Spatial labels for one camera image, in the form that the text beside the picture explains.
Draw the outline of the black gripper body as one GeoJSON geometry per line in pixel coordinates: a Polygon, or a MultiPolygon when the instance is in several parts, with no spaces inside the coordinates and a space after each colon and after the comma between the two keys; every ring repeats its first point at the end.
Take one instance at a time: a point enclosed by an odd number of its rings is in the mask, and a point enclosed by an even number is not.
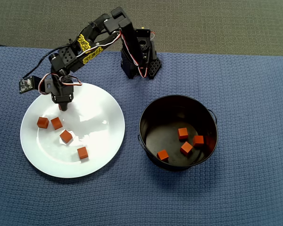
{"type": "Polygon", "coordinates": [[[45,93],[51,94],[51,99],[54,103],[70,103],[73,100],[74,87],[72,85],[71,77],[51,75],[51,78],[45,79],[45,93]]]}

